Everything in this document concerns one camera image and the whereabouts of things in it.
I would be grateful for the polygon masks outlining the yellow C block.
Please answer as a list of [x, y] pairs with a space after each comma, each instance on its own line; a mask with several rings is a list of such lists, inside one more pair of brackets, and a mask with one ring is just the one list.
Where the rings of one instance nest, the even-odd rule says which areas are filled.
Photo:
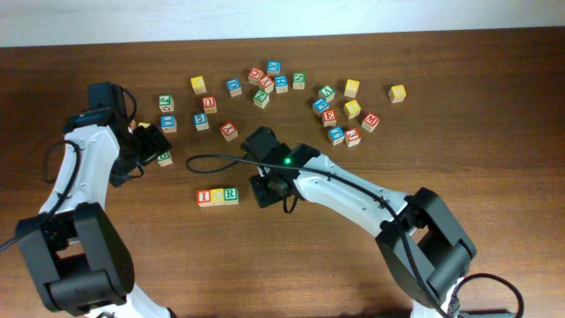
[[215, 188], [210, 190], [211, 204], [213, 206], [221, 206], [225, 204], [225, 196], [223, 188]]

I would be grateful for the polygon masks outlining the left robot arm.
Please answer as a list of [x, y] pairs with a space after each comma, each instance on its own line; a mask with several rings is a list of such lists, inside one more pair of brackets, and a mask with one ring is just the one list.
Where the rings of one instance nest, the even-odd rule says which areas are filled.
[[109, 186], [120, 186], [171, 145], [155, 126], [129, 128], [109, 108], [69, 117], [64, 159], [38, 216], [16, 227], [43, 305], [88, 317], [171, 317], [135, 283], [132, 257], [105, 213]]

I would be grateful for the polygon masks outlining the red I block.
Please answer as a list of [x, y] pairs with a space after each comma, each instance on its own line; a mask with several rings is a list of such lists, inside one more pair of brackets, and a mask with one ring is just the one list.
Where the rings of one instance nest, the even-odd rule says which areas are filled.
[[211, 192], [209, 189], [197, 191], [197, 203], [200, 207], [209, 207], [212, 205]]

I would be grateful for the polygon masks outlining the green R block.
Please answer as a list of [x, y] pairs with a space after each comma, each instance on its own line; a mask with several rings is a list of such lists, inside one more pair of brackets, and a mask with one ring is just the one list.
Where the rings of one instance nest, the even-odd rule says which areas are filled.
[[237, 205], [239, 203], [239, 193], [236, 187], [224, 188], [224, 204]]

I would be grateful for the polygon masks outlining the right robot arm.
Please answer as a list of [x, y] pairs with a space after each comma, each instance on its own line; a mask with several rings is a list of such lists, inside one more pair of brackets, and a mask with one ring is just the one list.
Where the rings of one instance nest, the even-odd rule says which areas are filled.
[[246, 141], [242, 149], [260, 170], [250, 183], [261, 207], [293, 196], [330, 208], [373, 236], [395, 282], [412, 298], [413, 316], [458, 315], [456, 287], [477, 250], [435, 192], [388, 190], [307, 145]]

